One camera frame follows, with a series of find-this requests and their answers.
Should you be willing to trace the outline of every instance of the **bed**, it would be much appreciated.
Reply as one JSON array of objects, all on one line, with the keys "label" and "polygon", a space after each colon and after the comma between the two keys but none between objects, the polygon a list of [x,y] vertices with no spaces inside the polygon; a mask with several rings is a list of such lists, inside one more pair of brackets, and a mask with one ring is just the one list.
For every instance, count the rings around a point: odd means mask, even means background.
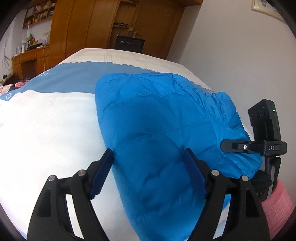
[{"label": "bed", "polygon": [[[70,177],[105,152],[94,90],[100,77],[113,72],[174,73],[209,89],[176,63],[120,50],[82,49],[22,88],[0,96],[0,203],[24,237],[47,177]],[[67,203],[73,230],[82,237],[71,196]],[[112,172],[92,204],[110,240],[139,240],[123,210]],[[227,209],[222,212],[221,227],[226,217]]]}]

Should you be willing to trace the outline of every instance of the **wooden desk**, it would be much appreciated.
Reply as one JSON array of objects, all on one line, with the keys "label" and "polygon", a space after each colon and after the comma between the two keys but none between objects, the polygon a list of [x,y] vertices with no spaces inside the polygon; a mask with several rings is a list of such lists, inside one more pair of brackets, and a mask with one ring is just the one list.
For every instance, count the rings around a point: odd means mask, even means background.
[{"label": "wooden desk", "polygon": [[49,69],[49,46],[33,49],[12,58],[18,79],[34,78]]}]

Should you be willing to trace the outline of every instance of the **blue quilted fabric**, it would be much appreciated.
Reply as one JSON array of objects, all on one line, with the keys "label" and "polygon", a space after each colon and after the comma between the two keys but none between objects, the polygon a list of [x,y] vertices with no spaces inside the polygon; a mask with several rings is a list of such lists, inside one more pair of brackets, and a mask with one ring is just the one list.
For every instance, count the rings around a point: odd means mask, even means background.
[{"label": "blue quilted fabric", "polygon": [[182,76],[108,74],[95,101],[123,206],[142,241],[183,241],[201,214],[204,197],[182,160],[187,147],[228,177],[251,178],[261,165],[259,154],[220,149],[224,139],[249,140],[230,97]]}]

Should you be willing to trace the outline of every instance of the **person's arm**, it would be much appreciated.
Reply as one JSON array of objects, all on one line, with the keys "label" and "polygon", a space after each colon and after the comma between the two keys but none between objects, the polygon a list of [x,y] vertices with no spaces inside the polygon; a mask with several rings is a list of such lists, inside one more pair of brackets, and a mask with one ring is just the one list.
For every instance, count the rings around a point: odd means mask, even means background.
[{"label": "person's arm", "polygon": [[290,196],[280,179],[277,181],[271,198],[261,204],[266,215],[270,238],[272,239],[282,229],[294,210]]}]

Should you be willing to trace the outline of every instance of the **framed picture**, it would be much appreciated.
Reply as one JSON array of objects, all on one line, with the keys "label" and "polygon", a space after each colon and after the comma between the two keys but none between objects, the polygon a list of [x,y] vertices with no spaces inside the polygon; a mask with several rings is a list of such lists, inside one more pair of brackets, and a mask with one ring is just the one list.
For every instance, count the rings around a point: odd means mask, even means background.
[{"label": "framed picture", "polygon": [[252,0],[252,10],[265,13],[285,23],[285,20],[282,18],[279,12],[266,0]]}]

